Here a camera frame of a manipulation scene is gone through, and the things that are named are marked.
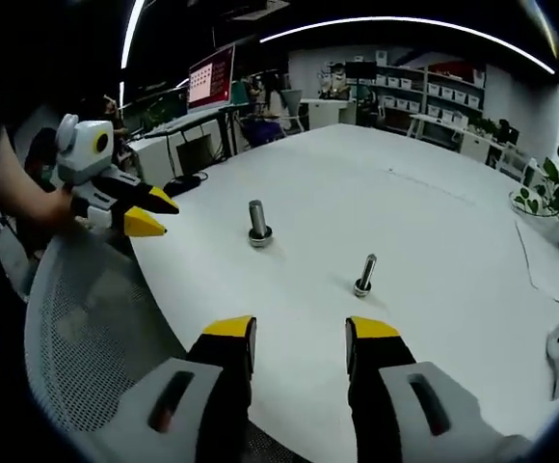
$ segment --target monitor screen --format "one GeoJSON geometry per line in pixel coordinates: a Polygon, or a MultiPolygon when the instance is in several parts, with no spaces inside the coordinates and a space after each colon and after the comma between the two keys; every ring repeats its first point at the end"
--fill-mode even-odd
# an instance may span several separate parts
{"type": "Polygon", "coordinates": [[[230,103],[234,47],[220,50],[190,67],[188,109],[222,106],[230,103]]]}

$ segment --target desk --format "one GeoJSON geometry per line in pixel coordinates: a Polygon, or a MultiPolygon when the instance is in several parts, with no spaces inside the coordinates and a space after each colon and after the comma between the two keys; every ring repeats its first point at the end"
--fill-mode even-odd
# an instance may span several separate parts
{"type": "Polygon", "coordinates": [[[164,186],[174,177],[183,175],[178,147],[186,143],[202,143],[204,148],[201,148],[200,157],[205,159],[220,147],[226,157],[232,156],[238,151],[232,113],[239,107],[230,105],[186,114],[155,127],[143,139],[130,142],[129,147],[139,154],[145,181],[164,186]],[[226,115],[229,116],[231,142],[228,140],[226,115]]]}
{"type": "Polygon", "coordinates": [[[250,419],[313,462],[357,461],[344,320],[380,319],[417,361],[477,396],[486,422],[534,437],[549,400],[546,333],[559,304],[530,284],[509,192],[518,184],[414,139],[338,124],[206,170],[132,239],[155,301],[185,348],[212,321],[257,319],[250,419]],[[275,241],[247,239],[260,199],[275,241]],[[365,257],[372,292],[352,293],[365,257]]]}
{"type": "Polygon", "coordinates": [[[301,103],[307,105],[310,130],[336,123],[357,123],[357,104],[354,101],[303,98],[301,103]]]}
{"type": "Polygon", "coordinates": [[[480,135],[477,135],[476,133],[472,133],[469,130],[463,128],[463,127],[459,127],[458,125],[455,125],[454,123],[446,123],[445,121],[443,121],[442,119],[437,119],[434,118],[432,116],[427,116],[426,114],[411,114],[411,126],[408,129],[408,133],[406,134],[407,137],[412,137],[413,134],[415,136],[415,138],[418,140],[420,139],[420,137],[423,134],[423,125],[424,123],[433,123],[435,125],[439,125],[440,127],[445,127],[445,128],[449,128],[457,133],[461,133],[461,134],[470,134],[472,137],[481,140],[487,144],[489,144],[490,146],[492,146],[493,148],[496,148],[497,150],[504,150],[505,147],[503,145],[500,145],[499,143],[495,142],[492,139],[488,139],[485,137],[482,137],[480,135]]]}

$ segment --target computer monitor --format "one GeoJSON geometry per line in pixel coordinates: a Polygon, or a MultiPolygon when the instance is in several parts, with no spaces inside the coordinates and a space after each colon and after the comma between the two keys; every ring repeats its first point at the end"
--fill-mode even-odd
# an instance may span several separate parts
{"type": "Polygon", "coordinates": [[[375,62],[354,61],[346,63],[346,77],[349,79],[376,79],[378,68],[375,62]]]}
{"type": "Polygon", "coordinates": [[[190,67],[188,113],[230,103],[234,46],[220,50],[190,67]]]}

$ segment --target black device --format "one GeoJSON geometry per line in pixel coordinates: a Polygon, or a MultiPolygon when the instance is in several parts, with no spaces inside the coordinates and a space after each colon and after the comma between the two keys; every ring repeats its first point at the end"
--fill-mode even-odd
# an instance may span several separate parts
{"type": "Polygon", "coordinates": [[[181,193],[193,190],[201,183],[202,178],[198,176],[179,176],[173,178],[166,184],[166,186],[164,186],[164,193],[166,193],[169,198],[174,198],[181,193]]]}
{"type": "Polygon", "coordinates": [[[498,134],[496,136],[498,143],[505,144],[509,142],[516,145],[519,138],[518,130],[511,127],[506,119],[501,119],[498,123],[500,124],[500,128],[498,129],[498,134]]]}
{"type": "Polygon", "coordinates": [[[345,68],[349,79],[376,79],[378,72],[374,61],[351,61],[346,63],[345,68]]]}

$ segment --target ceiling light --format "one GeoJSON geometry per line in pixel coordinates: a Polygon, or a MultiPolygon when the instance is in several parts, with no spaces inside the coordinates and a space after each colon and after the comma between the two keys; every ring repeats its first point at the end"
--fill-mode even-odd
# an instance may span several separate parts
{"type": "MultiPolygon", "coordinates": [[[[134,8],[132,8],[132,13],[129,16],[129,21],[127,22],[127,29],[125,31],[125,40],[123,41],[123,51],[121,53],[121,70],[127,68],[127,60],[129,59],[129,49],[132,46],[132,40],[134,39],[134,32],[136,31],[136,25],[141,17],[141,12],[143,11],[143,6],[145,5],[145,0],[136,0],[134,2],[134,8]]],[[[119,104],[120,107],[123,106],[123,93],[125,92],[125,84],[123,82],[119,83],[119,104]]]]}
{"type": "Polygon", "coordinates": [[[428,25],[431,25],[431,26],[446,27],[448,29],[455,29],[456,31],[466,32],[468,34],[472,34],[473,36],[477,36],[477,37],[480,37],[482,39],[486,39],[488,41],[493,41],[494,43],[505,46],[505,47],[509,48],[510,50],[513,50],[516,53],[518,53],[519,55],[523,56],[524,58],[527,58],[528,60],[533,62],[535,65],[537,65],[540,68],[546,70],[550,74],[555,74],[556,73],[555,70],[550,68],[544,62],[538,60],[537,58],[535,58],[531,54],[523,51],[521,48],[517,48],[516,46],[514,46],[514,45],[512,45],[512,44],[510,44],[506,41],[503,41],[501,39],[498,39],[494,36],[490,36],[489,34],[485,34],[484,32],[475,31],[474,29],[470,29],[468,27],[458,26],[457,24],[451,24],[451,23],[448,23],[448,22],[436,21],[434,19],[423,19],[423,18],[420,18],[420,17],[403,17],[403,16],[348,17],[348,18],[345,18],[345,19],[336,19],[336,20],[333,20],[333,21],[325,21],[325,22],[319,22],[319,23],[316,23],[316,24],[310,24],[308,26],[297,27],[296,29],[291,29],[289,31],[281,32],[279,34],[274,34],[273,36],[266,37],[266,38],[260,40],[260,43],[264,43],[265,41],[272,41],[274,39],[279,39],[280,37],[289,36],[290,34],[296,34],[298,32],[307,31],[309,29],[316,29],[318,27],[333,26],[335,24],[348,24],[348,23],[351,23],[351,22],[366,22],[366,21],[412,22],[412,23],[419,23],[419,24],[428,24],[428,25]]]}
{"type": "Polygon", "coordinates": [[[183,79],[183,81],[177,85],[176,87],[174,87],[175,90],[180,89],[181,87],[183,87],[185,84],[187,84],[190,81],[190,79],[183,79]]]}

